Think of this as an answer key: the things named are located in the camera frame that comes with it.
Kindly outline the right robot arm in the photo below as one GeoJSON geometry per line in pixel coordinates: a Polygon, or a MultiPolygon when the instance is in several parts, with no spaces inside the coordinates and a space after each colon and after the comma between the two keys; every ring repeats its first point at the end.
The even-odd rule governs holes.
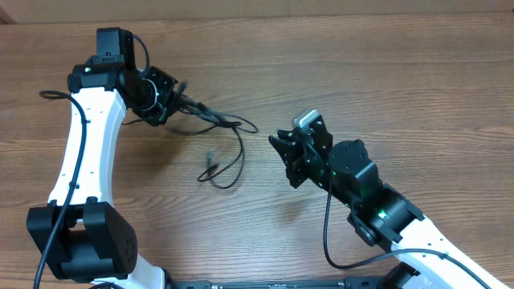
{"type": "Polygon", "coordinates": [[[385,252],[364,266],[395,257],[399,264],[380,288],[503,288],[505,285],[453,245],[396,189],[384,183],[362,140],[334,143],[322,116],[295,120],[268,138],[286,166],[291,186],[311,180],[350,210],[348,221],[369,246],[385,252]]]}

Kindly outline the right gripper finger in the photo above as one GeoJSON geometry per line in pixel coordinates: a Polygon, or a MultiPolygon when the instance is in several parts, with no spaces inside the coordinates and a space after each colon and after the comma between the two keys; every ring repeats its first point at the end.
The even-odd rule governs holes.
{"type": "Polygon", "coordinates": [[[297,128],[292,130],[279,129],[276,139],[282,142],[295,143],[299,139],[299,130],[297,128]]]}
{"type": "Polygon", "coordinates": [[[271,146],[279,154],[285,166],[287,168],[291,168],[294,156],[296,155],[296,146],[291,141],[282,140],[277,136],[269,136],[268,140],[271,146]]]}

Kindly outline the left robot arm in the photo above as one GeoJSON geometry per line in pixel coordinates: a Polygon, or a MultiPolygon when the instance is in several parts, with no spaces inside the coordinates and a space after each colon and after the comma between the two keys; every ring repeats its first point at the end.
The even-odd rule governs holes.
{"type": "Polygon", "coordinates": [[[95,288],[172,288],[169,272],[138,251],[133,227],[113,205],[116,140],[127,111],[157,127],[178,110],[176,80],[136,65],[139,38],[119,27],[96,32],[96,53],[73,67],[67,92],[43,91],[71,102],[71,125],[59,177],[47,204],[31,208],[27,230],[41,260],[35,281],[49,269],[57,279],[95,288]]]}

